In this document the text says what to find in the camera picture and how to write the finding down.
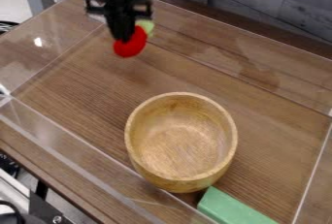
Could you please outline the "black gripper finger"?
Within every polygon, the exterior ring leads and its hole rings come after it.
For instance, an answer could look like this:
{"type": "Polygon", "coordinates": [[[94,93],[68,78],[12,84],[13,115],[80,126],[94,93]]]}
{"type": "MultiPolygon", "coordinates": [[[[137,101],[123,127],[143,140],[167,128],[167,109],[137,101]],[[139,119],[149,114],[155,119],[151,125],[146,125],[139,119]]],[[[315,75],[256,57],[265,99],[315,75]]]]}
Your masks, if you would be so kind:
{"type": "Polygon", "coordinates": [[[135,30],[134,8],[106,5],[104,18],[114,39],[127,43],[135,30]]]}

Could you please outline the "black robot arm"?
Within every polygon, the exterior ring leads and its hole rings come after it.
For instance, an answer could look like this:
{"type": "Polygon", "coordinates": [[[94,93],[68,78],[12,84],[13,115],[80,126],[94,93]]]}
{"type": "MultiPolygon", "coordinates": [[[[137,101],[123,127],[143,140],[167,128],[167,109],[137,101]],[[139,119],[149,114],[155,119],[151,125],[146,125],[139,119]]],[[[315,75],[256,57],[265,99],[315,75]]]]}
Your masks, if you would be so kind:
{"type": "Polygon", "coordinates": [[[115,40],[127,42],[134,34],[134,0],[104,0],[103,13],[115,40]]]}

